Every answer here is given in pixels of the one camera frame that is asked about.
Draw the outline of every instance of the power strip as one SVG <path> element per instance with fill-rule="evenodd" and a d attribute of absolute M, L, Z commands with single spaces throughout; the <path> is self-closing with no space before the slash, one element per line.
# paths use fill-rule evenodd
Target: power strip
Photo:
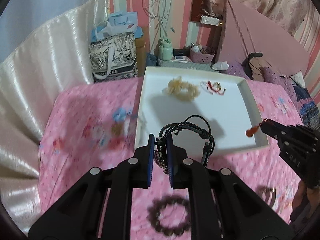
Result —
<path fill-rule="evenodd" d="M 220 20 L 218 18 L 202 15 L 201 16 L 201 23 L 218 26 L 220 24 Z"/>

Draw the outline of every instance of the gift bag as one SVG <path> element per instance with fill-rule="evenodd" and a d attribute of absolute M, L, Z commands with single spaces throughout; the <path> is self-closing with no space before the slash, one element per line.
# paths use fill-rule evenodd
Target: gift bag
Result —
<path fill-rule="evenodd" d="M 120 33 L 89 45 L 95 82 L 138 76 L 133 33 Z"/>
<path fill-rule="evenodd" d="M 111 13 L 108 22 L 113 26 L 138 24 L 138 13 L 125 11 Z"/>

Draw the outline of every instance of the green bottle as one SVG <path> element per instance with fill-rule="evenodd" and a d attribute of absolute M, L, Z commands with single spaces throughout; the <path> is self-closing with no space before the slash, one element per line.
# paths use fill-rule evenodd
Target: green bottle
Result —
<path fill-rule="evenodd" d="M 159 59 L 168 61 L 173 57 L 173 47 L 172 42 L 169 38 L 165 38 L 163 43 L 161 40 L 159 46 Z"/>

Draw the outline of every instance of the striped wallpaper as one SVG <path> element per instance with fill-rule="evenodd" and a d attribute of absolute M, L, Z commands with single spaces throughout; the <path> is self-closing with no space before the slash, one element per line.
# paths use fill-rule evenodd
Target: striped wallpaper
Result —
<path fill-rule="evenodd" d="M 320 108 L 320 15 L 312 3 L 294 37 L 310 53 L 304 79 L 310 95 Z"/>
<path fill-rule="evenodd" d="M 155 53 L 159 38 L 160 25 L 158 19 L 150 19 L 143 9 L 145 4 L 151 3 L 151 0 L 111 0 L 111 12 L 126 10 L 138 12 L 138 23 L 141 27 L 148 27 L 149 32 L 145 33 L 147 37 L 147 49 L 151 53 Z M 192 0 L 172 0 L 171 17 L 168 21 L 167 33 L 172 39 L 174 48 L 182 49 L 193 42 L 202 45 L 209 45 L 213 39 L 213 30 L 208 25 L 201 25 L 190 21 Z"/>
<path fill-rule="evenodd" d="M 137 11 L 139 25 L 148 27 L 148 32 L 145 33 L 147 50 L 157 54 L 156 47 L 160 38 L 159 21 L 148 17 L 143 9 L 143 1 L 110 0 L 110 10 L 111 12 L 119 10 Z M 151 0 L 145 0 L 145 3 L 151 3 Z M 190 21 L 191 6 L 192 0 L 172 0 L 172 11 L 167 33 L 172 39 L 174 48 L 183 48 L 192 42 L 202 45 L 209 45 L 212 42 L 214 33 L 212 33 L 210 26 Z M 170 30 L 170 27 L 175 29 L 175 33 Z M 312 4 L 294 37 L 310 53 L 305 82 L 311 96 L 320 107 L 320 15 Z"/>

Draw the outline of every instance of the clothing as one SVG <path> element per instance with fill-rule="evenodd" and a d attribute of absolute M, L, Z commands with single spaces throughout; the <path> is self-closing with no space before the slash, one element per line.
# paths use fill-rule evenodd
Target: clothing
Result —
<path fill-rule="evenodd" d="M 320 113 L 308 90 L 298 85 L 294 85 L 293 88 L 297 95 L 298 109 L 303 125 L 318 130 L 320 128 Z"/>
<path fill-rule="evenodd" d="M 251 79 L 251 80 L 255 80 L 255 81 L 262 81 L 263 82 L 263 79 L 262 80 L 256 80 L 253 78 L 253 71 L 251 69 L 251 66 L 250 66 L 250 61 L 251 59 L 255 58 L 255 57 L 262 57 L 263 54 L 260 53 L 260 52 L 254 52 L 254 53 L 251 53 L 249 54 L 249 56 L 247 57 L 247 59 L 244 61 L 244 72 L 246 73 L 246 75 Z"/>
<path fill-rule="evenodd" d="M 134 38 L 139 39 L 143 36 L 142 28 L 138 26 L 137 30 L 134 33 Z"/>

